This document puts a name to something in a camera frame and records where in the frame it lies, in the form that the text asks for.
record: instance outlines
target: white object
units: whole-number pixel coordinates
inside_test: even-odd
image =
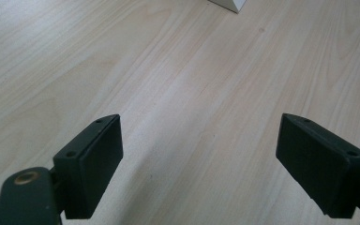
[[[245,4],[247,0],[210,0],[210,1],[224,8],[227,8],[231,11],[239,13],[241,7]]]

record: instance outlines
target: wooden floor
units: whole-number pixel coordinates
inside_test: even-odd
[[[113,113],[125,157],[65,224],[359,224],[275,151],[283,113],[360,148],[360,1],[0,0],[0,187]]]

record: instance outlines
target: clamp jaw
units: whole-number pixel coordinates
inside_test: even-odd
[[[0,193],[0,225],[62,224],[90,218],[123,157],[119,115],[102,117],[53,157],[51,170],[11,175]]]
[[[277,158],[330,218],[360,208],[360,149],[318,124],[283,114]]]

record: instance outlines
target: screw hole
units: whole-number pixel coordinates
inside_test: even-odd
[[[25,185],[34,180],[37,180],[38,177],[39,177],[39,173],[37,172],[25,172],[23,174],[20,174],[18,177],[16,177],[16,179],[14,180],[14,184]]]
[[[358,157],[358,154],[350,151],[350,152],[347,152],[347,154],[349,154],[349,156],[352,156],[352,157]]]
[[[75,155],[76,155],[76,153],[73,152],[73,151],[70,151],[70,152],[67,152],[67,153],[66,153],[66,157],[68,157],[68,158],[71,158],[71,157],[73,157],[73,156],[75,156]]]

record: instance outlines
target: light wood grain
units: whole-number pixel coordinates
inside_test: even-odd
[[[360,1],[0,1],[0,187],[112,113],[125,157],[65,224],[359,224],[275,150],[282,113],[360,147]]]

